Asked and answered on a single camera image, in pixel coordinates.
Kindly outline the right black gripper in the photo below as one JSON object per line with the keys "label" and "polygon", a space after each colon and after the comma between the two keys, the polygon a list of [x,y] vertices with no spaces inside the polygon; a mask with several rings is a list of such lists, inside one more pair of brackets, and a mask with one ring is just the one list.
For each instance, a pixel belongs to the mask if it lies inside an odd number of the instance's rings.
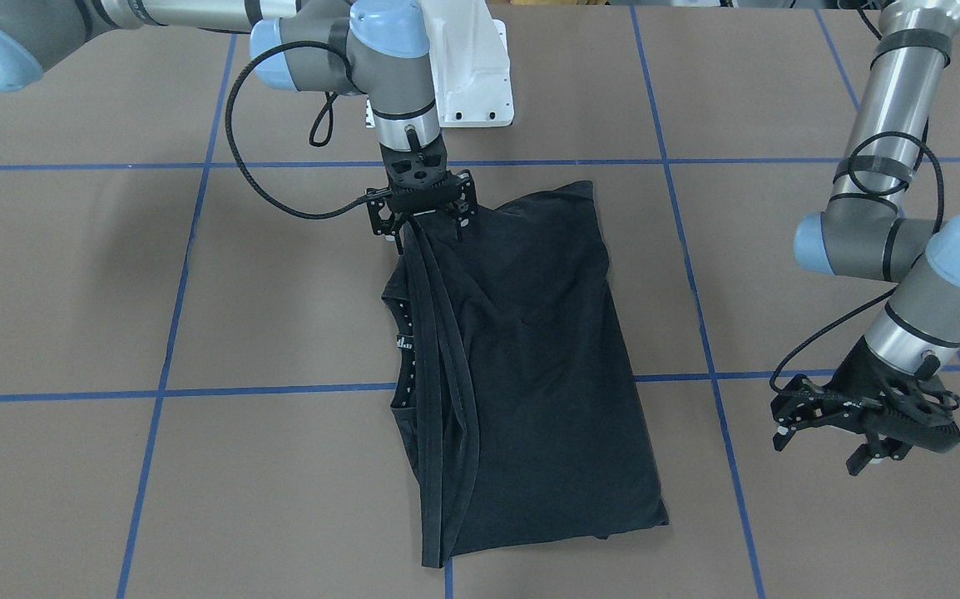
{"label": "right black gripper", "polygon": [[420,149],[397,151],[381,145],[389,190],[366,190],[366,210],[371,231],[395,244],[403,254],[400,231],[405,215],[428,210],[448,210],[456,221],[456,239],[465,238],[465,229],[478,209],[476,182],[470,171],[448,169],[448,151],[442,134]]}

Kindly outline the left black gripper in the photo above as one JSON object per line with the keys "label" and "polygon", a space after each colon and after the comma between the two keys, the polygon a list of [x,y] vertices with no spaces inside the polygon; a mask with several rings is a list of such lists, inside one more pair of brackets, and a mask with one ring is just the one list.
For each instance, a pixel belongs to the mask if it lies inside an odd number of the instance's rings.
{"label": "left black gripper", "polygon": [[952,450],[960,444],[954,418],[960,398],[945,388],[940,365],[937,356],[926,354],[916,372],[905,373],[884,363],[860,338],[825,388],[797,374],[777,390],[769,403],[776,423],[774,450],[784,451],[797,432],[808,428],[865,433],[864,443],[846,459],[853,477],[871,463],[902,460],[905,446]]}

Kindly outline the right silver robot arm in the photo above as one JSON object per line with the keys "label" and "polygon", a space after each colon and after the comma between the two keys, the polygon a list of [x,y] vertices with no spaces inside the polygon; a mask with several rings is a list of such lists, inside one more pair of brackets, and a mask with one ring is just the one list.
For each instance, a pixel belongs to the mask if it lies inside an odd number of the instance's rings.
{"label": "right silver robot arm", "polygon": [[[335,219],[362,208],[369,227],[400,245],[439,215],[459,234],[476,220],[476,186],[453,171],[438,114],[430,36],[418,1],[0,1],[0,92],[19,92],[105,37],[243,37],[251,57],[224,100],[230,160],[253,193],[298,220]],[[251,78],[265,87],[315,92],[324,118],[361,97],[376,128],[384,185],[327,211],[279,200],[256,178],[235,132],[238,96]]]}

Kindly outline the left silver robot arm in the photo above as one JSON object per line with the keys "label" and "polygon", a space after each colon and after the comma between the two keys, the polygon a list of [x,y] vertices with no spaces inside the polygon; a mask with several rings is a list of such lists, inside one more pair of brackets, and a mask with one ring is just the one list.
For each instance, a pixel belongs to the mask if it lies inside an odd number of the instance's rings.
{"label": "left silver robot arm", "polygon": [[886,1],[848,146],[825,209],[797,225],[797,265],[890,284],[829,382],[770,380],[773,445],[833,426],[863,443],[850,475],[914,448],[960,444],[960,398],[940,371],[960,350],[960,215],[945,216],[943,168],[926,143],[930,110],[960,33],[960,1]]}

